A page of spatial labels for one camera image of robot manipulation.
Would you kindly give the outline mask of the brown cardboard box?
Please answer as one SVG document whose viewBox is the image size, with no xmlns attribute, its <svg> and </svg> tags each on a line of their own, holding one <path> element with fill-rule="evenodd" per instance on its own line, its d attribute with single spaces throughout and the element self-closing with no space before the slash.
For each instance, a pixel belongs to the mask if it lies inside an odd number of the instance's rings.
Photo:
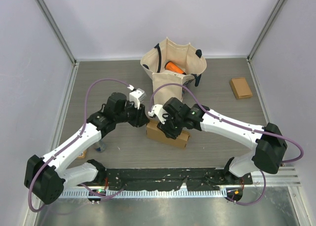
<svg viewBox="0 0 316 226">
<path fill-rule="evenodd" d="M 248 99 L 253 96 L 245 77 L 232 78 L 229 84 L 237 100 Z"/>
</svg>

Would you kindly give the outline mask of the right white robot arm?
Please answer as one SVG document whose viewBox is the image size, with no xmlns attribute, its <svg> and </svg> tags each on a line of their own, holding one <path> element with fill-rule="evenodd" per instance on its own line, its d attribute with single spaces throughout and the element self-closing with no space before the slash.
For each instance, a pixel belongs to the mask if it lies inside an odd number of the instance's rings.
<svg viewBox="0 0 316 226">
<path fill-rule="evenodd" d="M 176 139 L 183 128 L 187 128 L 215 133 L 249 148 L 248 153 L 231 157 L 226 163 L 222 175 L 228 184 L 234 184 L 254 171 L 276 174 L 287 149 L 275 124 L 248 124 L 223 116 L 206 106 L 194 104 L 189 107 L 175 97 L 164 105 L 153 105 L 149 115 L 158 117 L 157 127 L 167 138 Z"/>
</svg>

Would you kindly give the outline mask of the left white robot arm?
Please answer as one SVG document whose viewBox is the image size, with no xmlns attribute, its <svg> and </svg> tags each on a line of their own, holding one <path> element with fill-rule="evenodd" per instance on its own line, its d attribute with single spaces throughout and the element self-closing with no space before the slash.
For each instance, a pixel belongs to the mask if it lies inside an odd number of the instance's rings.
<svg viewBox="0 0 316 226">
<path fill-rule="evenodd" d="M 59 198 L 65 188 L 81 183 L 100 186 L 106 177 L 105 167 L 96 160 L 88 160 L 79 167 L 69 165 L 91 145 L 102 140 L 119 123 L 142 127 L 149 122 L 142 104 L 146 93 L 135 89 L 125 96 L 112 93 L 101 109 L 89 116 L 85 124 L 58 148 L 42 157 L 33 155 L 27 161 L 24 185 L 45 205 Z"/>
</svg>

